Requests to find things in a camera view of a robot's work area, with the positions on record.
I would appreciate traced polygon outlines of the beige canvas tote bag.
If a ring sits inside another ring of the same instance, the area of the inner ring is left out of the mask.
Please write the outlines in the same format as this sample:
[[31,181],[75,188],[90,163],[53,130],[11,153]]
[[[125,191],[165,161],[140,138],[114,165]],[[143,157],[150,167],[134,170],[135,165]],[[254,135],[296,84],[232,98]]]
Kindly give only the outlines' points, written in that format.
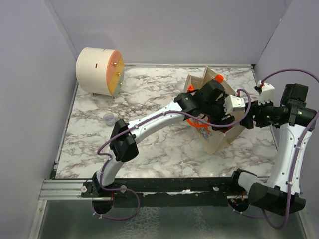
[[[223,76],[217,74],[208,67],[205,68],[202,77],[189,74],[187,76],[183,90],[188,92],[190,90],[200,89],[205,83],[212,79],[217,79],[217,81],[220,82],[225,88],[226,93],[232,95],[235,94],[235,90],[226,82]],[[198,136],[199,140],[204,146],[205,151],[209,155],[213,155],[214,153],[229,147],[244,130],[244,127],[239,124],[229,128],[219,128],[217,130],[213,130],[212,127],[200,123],[192,118],[189,118],[187,122],[193,127],[195,134]]]

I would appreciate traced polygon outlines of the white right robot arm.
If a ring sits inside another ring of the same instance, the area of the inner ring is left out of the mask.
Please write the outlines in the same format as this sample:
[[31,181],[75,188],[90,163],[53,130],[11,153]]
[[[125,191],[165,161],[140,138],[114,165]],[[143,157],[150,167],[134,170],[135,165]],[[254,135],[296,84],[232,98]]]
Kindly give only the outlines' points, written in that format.
[[287,84],[277,107],[273,103],[275,88],[271,84],[258,83],[255,90],[259,99],[251,103],[240,124],[247,129],[270,125],[279,129],[274,169],[267,182],[262,182],[252,172],[237,169],[232,174],[229,189],[235,195],[246,191],[249,205],[283,216],[286,208],[294,213],[306,203],[299,197],[299,176],[317,112],[306,106],[307,86]]

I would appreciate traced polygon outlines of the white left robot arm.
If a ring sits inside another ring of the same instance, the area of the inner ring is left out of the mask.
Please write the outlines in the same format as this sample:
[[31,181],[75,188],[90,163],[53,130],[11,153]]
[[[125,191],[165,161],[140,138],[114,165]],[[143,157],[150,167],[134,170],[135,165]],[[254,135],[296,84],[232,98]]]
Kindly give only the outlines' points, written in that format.
[[200,89],[178,94],[168,105],[142,119],[131,122],[118,120],[111,138],[97,152],[102,156],[102,150],[107,145],[110,147],[105,154],[107,161],[96,172],[93,191],[98,196],[106,196],[122,165],[137,157],[138,144],[153,133],[199,115],[208,117],[207,126],[214,130],[232,126],[235,117],[230,112],[241,103],[241,99],[226,93],[224,86],[212,79]]

